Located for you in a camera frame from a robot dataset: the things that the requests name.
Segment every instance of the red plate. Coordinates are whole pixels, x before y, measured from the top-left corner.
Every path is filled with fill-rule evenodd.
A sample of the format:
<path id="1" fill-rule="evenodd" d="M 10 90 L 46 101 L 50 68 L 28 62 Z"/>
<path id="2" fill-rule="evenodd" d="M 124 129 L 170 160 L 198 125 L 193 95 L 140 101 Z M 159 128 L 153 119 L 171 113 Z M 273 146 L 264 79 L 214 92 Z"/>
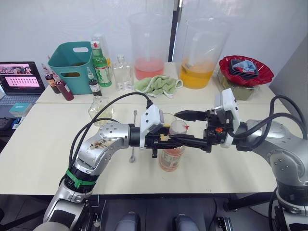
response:
<path id="1" fill-rule="evenodd" d="M 245 80 L 238 75 L 231 75 L 229 72 L 229 63 L 231 59 L 236 59 L 240 61 L 245 61 L 245 60 L 252 61 L 256 65 L 259 71 L 259 76 L 251 80 Z M 233 83 L 239 84 L 239 85 L 244 85 L 244 86 L 261 85 L 261 84 L 271 82 L 272 78 L 274 77 L 274 74 L 272 73 L 272 71 L 265 64 L 259 62 L 258 60 L 245 57 L 245 56 L 240 56 L 240 55 L 226 56 L 222 60 L 220 60 L 219 66 L 220 66 L 220 70 L 222 74 L 228 80 L 230 80 Z"/>

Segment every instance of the green glass bottle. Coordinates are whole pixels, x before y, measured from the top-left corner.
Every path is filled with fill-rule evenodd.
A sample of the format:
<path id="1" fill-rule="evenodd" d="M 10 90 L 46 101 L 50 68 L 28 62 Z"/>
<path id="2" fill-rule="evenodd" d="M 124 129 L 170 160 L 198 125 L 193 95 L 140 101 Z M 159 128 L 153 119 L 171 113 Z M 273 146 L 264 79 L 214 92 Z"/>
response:
<path id="1" fill-rule="evenodd" d="M 103 56 L 101 44 L 99 41 L 92 41 L 92 55 L 93 64 L 96 71 L 97 79 L 101 87 L 109 87 L 111 85 L 111 79 L 109 77 L 109 70 L 106 58 Z"/>

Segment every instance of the floor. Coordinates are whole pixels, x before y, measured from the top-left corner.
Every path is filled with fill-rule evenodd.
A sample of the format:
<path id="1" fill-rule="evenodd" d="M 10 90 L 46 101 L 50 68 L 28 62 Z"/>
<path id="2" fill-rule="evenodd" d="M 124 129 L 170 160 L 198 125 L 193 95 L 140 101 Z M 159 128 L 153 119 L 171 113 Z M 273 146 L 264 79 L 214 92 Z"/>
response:
<path id="1" fill-rule="evenodd" d="M 98 205 L 98 196 L 93 195 L 93 206 Z M 225 212 L 222 198 L 215 199 L 218 205 L 217 216 L 230 217 L 234 231 L 269 231 L 267 217 L 244 208 L 237 212 Z M 101 213 L 104 200 L 95 207 Z M 47 202 L 24 195 L 0 195 L 0 207 L 5 216 L 1 224 L 13 221 L 46 208 Z M 179 213 L 190 216 L 200 231 L 205 231 L 215 211 L 213 198 L 176 198 L 176 199 L 117 199 L 107 200 L 103 211 L 102 231 L 113 231 L 119 220 L 129 211 L 136 212 L 141 219 L 142 231 L 171 231 L 172 219 Z M 43 217 L 26 222 L 12 231 L 33 230 L 42 222 Z"/>

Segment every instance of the pink liquid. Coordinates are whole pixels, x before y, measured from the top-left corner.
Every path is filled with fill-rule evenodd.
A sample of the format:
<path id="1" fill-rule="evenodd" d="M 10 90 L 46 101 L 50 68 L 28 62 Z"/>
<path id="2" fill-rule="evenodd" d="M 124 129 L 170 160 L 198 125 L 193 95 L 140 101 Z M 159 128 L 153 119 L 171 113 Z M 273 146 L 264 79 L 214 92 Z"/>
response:
<path id="1" fill-rule="evenodd" d="M 162 75 L 164 72 L 164 63 L 158 58 L 150 58 L 146 61 L 145 58 L 140 58 L 135 64 L 135 74 L 138 80 Z"/>

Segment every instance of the teal plastic basket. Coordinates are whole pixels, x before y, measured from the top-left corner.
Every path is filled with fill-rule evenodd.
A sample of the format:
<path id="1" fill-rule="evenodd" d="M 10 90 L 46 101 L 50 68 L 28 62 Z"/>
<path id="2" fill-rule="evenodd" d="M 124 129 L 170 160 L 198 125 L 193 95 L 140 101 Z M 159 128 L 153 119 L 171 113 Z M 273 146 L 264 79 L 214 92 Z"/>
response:
<path id="1" fill-rule="evenodd" d="M 92 94 L 87 67 L 96 76 L 90 42 L 67 42 L 55 50 L 48 65 L 66 82 L 74 95 Z"/>

